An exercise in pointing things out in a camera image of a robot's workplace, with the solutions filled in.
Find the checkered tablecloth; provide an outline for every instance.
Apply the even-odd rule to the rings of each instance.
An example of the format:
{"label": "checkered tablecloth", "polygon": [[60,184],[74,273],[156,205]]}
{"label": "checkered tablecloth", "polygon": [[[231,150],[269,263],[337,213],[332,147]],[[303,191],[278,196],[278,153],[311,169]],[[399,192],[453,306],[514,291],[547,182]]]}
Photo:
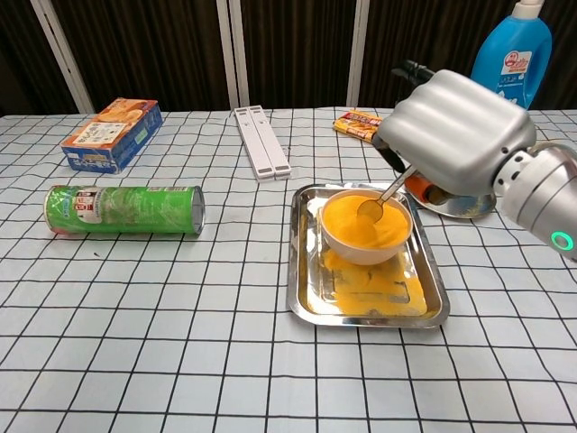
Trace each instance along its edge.
{"label": "checkered tablecloth", "polygon": [[[314,327],[288,310],[294,191],[393,180],[331,129],[344,111],[267,111],[293,172],[260,184],[228,112],[166,114],[102,176],[58,146],[86,116],[0,119],[0,431],[577,431],[577,267],[497,212],[420,214],[452,303],[441,328]],[[532,115],[539,138],[577,141],[577,111]],[[200,185],[206,226],[55,235],[54,184]]]}

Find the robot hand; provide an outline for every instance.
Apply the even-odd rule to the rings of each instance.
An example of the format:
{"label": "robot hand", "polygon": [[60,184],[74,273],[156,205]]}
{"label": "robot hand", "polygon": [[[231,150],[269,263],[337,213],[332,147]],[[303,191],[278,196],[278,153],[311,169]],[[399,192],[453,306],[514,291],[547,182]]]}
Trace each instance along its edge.
{"label": "robot hand", "polygon": [[523,108],[441,70],[397,104],[377,135],[452,194],[495,191],[508,218],[577,261],[577,155],[533,147],[536,129]]}

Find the round metal plate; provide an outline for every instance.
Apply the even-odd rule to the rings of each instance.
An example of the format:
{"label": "round metal plate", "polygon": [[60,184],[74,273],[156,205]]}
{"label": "round metal plate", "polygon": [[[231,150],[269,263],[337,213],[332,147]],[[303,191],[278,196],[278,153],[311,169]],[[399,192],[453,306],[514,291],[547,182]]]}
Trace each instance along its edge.
{"label": "round metal plate", "polygon": [[411,197],[422,207],[446,217],[453,218],[476,218],[489,214],[497,204],[497,198],[494,194],[481,197],[460,196],[449,198],[443,205],[433,205],[423,203],[417,197],[411,194]]}

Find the detergent bottle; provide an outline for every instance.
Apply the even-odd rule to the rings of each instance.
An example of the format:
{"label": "detergent bottle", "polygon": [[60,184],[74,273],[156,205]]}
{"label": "detergent bottle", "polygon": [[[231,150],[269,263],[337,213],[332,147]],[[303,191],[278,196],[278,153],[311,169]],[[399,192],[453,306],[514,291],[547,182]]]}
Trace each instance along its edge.
{"label": "detergent bottle", "polygon": [[544,0],[520,0],[482,44],[471,79],[529,108],[551,56],[551,32],[539,19]]}

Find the spoon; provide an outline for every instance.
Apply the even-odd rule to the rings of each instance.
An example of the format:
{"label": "spoon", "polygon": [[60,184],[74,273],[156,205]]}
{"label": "spoon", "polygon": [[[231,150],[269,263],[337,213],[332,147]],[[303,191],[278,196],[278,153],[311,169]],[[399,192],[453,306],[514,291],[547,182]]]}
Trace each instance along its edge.
{"label": "spoon", "polygon": [[370,199],[363,201],[359,208],[357,209],[357,216],[364,216],[371,219],[372,223],[376,223],[382,218],[383,209],[382,206],[385,202],[393,197],[397,190],[405,183],[405,180],[415,174],[417,169],[413,166],[408,166],[403,173],[398,176],[398,178],[390,184],[390,186],[383,192],[379,198]]}

